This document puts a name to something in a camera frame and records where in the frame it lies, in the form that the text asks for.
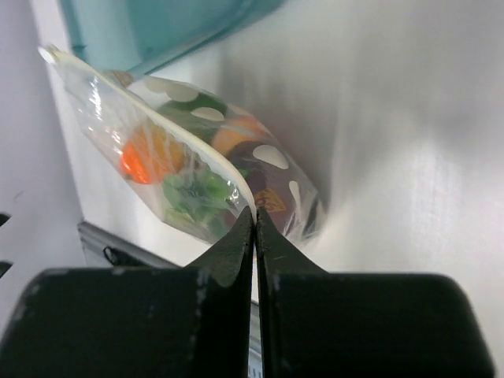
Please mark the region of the orange peach toy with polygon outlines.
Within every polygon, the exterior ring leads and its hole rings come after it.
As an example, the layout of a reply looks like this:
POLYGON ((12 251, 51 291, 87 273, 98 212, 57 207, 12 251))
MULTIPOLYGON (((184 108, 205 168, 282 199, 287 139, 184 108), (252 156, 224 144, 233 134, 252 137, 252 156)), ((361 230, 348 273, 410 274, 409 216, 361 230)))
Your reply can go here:
POLYGON ((227 120, 223 128, 213 137, 211 146, 226 156, 240 143, 255 142, 271 136, 271 133, 254 116, 238 116, 227 120))

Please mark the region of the dark red apple toy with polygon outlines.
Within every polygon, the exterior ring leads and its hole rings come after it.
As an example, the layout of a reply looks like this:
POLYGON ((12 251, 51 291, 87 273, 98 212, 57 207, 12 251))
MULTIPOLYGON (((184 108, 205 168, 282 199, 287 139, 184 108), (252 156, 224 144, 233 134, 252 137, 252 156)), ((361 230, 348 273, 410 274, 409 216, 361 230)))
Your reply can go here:
POLYGON ((317 190, 283 149, 272 143, 245 141, 228 151, 226 158, 242 173, 255 205, 268 211, 280 232, 307 232, 317 190))

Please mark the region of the green lime toy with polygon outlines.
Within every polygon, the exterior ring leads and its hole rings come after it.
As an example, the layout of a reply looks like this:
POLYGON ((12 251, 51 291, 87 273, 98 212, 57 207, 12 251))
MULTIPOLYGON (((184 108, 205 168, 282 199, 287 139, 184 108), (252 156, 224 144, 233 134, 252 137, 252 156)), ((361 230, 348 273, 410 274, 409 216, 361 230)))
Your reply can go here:
POLYGON ((157 111, 185 128, 217 128, 225 120, 228 106, 212 95, 199 94, 189 102, 169 100, 157 111))

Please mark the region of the orange green mango toy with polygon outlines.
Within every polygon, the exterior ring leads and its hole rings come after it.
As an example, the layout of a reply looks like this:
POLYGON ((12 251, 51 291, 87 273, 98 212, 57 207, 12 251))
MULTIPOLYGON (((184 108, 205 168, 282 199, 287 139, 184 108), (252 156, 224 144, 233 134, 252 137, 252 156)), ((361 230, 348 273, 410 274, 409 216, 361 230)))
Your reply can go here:
POLYGON ((123 146, 120 173, 135 183, 160 183, 184 167, 183 149, 164 128, 152 123, 140 125, 123 146))

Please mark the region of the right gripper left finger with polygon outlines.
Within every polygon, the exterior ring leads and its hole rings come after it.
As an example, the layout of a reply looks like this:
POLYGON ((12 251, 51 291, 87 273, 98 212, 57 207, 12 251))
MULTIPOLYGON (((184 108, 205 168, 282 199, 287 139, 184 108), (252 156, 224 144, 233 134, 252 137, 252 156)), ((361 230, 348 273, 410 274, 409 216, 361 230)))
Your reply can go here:
POLYGON ((48 269, 1 340, 4 377, 244 377, 252 214, 180 269, 48 269))

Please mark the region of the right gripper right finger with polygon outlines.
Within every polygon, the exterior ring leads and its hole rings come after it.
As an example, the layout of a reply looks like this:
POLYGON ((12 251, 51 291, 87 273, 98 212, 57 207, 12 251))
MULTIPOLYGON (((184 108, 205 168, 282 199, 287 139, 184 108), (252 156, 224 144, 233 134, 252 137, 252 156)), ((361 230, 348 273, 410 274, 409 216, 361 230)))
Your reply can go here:
POLYGON ((456 281, 420 273, 324 271, 256 225, 266 377, 492 377, 495 366, 456 281))

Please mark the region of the clear zip top bag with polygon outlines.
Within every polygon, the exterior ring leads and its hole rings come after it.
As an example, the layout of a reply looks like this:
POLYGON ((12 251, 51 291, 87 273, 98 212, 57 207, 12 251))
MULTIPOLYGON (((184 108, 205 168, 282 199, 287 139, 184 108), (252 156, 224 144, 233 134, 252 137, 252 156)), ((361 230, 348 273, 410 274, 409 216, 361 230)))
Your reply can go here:
POLYGON ((190 83, 98 71, 48 45, 80 129, 164 223, 207 243, 245 208, 297 246, 317 235, 320 195, 255 116, 190 83))

